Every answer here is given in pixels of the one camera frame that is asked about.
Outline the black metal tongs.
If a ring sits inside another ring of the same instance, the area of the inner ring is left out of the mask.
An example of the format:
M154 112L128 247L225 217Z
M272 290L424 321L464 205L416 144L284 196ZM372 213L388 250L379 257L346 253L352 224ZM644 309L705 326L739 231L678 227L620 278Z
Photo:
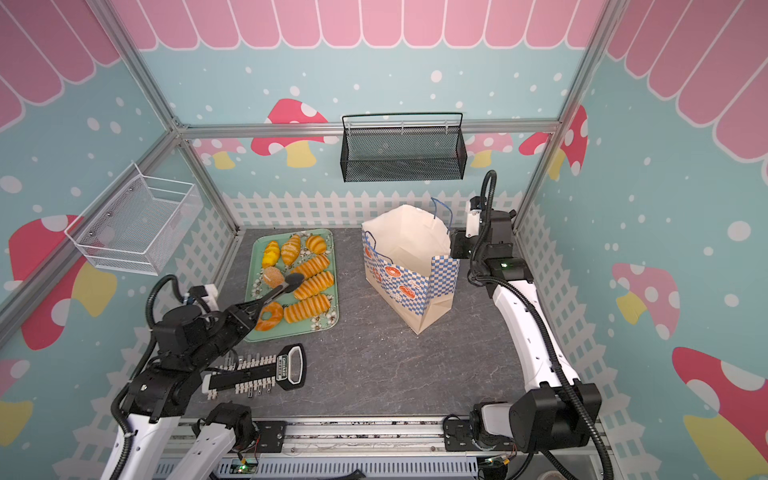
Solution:
M284 294L294 292L304 280L305 277L300 273L289 274L284 278L284 282L280 286L268 291L263 297L242 303L241 308L249 314L257 315L265 305L275 301Z

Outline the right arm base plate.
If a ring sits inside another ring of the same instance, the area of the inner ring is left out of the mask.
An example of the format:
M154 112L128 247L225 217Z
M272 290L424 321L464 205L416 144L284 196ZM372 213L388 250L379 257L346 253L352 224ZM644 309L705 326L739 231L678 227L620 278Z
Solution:
M450 414L441 423L444 448L448 452L512 452L517 446L511 438L490 435L478 420Z

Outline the checkered paper bag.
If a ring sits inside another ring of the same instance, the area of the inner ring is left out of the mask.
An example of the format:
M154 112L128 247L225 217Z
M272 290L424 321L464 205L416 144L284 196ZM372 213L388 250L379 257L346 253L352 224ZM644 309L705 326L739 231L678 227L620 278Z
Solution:
M417 335L453 306L460 262L450 256L453 211L401 205L362 224L366 280Z

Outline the oval bun bread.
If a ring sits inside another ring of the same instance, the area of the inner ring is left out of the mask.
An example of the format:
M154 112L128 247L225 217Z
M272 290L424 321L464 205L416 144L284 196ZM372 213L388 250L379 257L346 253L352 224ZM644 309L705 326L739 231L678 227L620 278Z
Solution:
M284 275L277 267L268 266L262 271L262 282L270 289L274 289L284 282Z

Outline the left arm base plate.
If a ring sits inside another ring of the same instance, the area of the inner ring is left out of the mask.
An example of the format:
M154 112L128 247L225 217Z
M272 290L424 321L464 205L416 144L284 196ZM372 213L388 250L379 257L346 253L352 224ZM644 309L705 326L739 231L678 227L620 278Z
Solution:
M229 446L231 453L281 453L286 429L284 421L214 422L202 426L194 451L196 455L207 451L224 453L224 447Z

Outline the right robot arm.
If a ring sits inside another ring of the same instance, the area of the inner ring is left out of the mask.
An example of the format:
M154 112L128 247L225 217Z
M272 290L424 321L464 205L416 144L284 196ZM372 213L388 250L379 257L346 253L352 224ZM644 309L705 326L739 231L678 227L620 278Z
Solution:
M467 280L484 288L510 332L525 380L514 402L476 404L467 427L472 445L485 452L483 471L518 479L542 455L564 478L573 473L555 451L593 445L601 476L615 469L597 428L602 406L599 389L583 382L557 345L541 311L533 275L516 251L517 213L494 208L497 174L485 174L479 195L468 203L467 225L452 232L451 256L468 262Z

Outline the ring doughnut bread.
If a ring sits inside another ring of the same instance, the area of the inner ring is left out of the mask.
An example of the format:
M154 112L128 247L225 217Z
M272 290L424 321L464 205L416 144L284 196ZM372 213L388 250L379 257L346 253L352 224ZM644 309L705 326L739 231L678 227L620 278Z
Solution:
M283 306L278 302L271 302L262 308L254 330L259 332L272 330L283 320L283 316Z

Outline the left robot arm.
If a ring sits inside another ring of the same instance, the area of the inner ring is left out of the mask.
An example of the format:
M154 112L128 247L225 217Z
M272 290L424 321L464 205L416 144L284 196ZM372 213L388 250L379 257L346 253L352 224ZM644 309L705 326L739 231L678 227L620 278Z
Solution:
M150 340L110 405L118 433L104 479L150 477L201 387L203 373L244 340L272 299L235 304L223 311L210 306L214 301L205 285L182 295L173 274L161 277L150 290L145 304Z

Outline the rectangular crusty pastry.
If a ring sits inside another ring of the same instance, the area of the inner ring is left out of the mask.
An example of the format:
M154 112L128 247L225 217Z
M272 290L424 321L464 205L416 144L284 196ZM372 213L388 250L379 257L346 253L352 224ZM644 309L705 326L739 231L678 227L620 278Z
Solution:
M283 309L284 319L293 324L318 317L331 308L331 300L325 294L317 294Z

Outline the yellow curved bread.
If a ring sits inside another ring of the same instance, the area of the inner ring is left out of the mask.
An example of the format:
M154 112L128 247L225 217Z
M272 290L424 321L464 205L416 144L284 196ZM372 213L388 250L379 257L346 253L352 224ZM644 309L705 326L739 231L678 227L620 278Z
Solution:
M274 267L280 259L281 259L281 248L277 241L272 240L268 243L268 245L264 249L262 260L261 260L261 266L263 269Z

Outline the small croissant bread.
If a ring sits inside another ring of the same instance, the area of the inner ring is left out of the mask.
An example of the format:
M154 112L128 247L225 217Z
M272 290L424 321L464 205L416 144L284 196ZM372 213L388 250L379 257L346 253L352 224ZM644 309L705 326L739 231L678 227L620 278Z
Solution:
M291 267L298 259L301 253L301 238L298 235L292 235L282 246L280 258L286 267Z

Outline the long twisted bread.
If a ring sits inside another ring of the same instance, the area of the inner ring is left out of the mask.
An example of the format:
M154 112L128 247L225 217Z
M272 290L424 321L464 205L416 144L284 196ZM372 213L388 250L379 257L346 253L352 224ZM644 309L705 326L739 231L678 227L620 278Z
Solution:
M300 273L306 279L322 273L330 266L330 260L325 254L314 255L303 263L297 265L291 273Z

